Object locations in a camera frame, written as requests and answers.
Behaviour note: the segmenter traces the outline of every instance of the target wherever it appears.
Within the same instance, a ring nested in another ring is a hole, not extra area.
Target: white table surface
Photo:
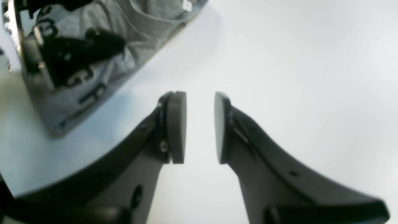
[[[237,176],[217,162],[220,90],[296,159],[382,198],[388,223],[398,222],[395,0],[212,0],[61,140],[47,137],[20,75],[1,64],[0,172],[14,196],[89,165],[162,94],[181,90],[188,100],[185,164],[162,168],[148,224],[248,223]]]

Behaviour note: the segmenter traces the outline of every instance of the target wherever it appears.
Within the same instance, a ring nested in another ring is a hole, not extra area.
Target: screw
[[[161,150],[161,152],[169,151],[169,144],[167,143],[166,140],[162,140],[162,142],[160,143],[160,150]]]

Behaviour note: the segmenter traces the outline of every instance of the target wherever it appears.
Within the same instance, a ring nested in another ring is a hole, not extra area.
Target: gray t-shirt
[[[207,0],[94,0],[69,12],[60,5],[46,6],[37,18],[43,36],[84,39],[92,27],[117,33],[126,40],[122,53],[77,72],[78,85],[54,92],[41,76],[24,76],[25,85],[45,127],[54,137],[65,135],[111,96],[175,33],[197,15]]]

